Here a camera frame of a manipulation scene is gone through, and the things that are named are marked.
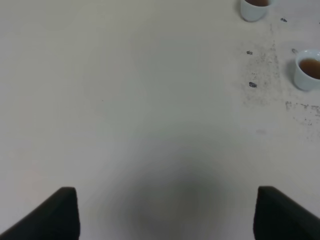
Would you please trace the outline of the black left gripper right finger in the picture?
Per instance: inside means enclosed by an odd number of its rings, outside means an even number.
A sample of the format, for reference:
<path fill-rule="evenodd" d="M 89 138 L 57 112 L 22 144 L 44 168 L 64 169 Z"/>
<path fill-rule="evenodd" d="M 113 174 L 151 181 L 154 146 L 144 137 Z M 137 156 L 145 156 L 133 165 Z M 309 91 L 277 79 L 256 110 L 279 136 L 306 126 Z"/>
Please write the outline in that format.
<path fill-rule="evenodd" d="M 318 240 L 320 219 L 273 186 L 260 186 L 253 219 L 256 240 Z"/>

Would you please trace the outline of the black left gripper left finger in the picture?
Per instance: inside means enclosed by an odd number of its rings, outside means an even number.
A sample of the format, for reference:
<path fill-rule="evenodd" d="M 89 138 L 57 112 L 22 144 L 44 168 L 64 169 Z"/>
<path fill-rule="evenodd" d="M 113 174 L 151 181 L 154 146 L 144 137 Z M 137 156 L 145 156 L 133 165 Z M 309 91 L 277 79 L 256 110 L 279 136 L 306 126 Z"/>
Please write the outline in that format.
<path fill-rule="evenodd" d="M 2 240 L 78 240 L 81 223 L 77 191 L 61 187 L 31 213 L 4 231 Z"/>

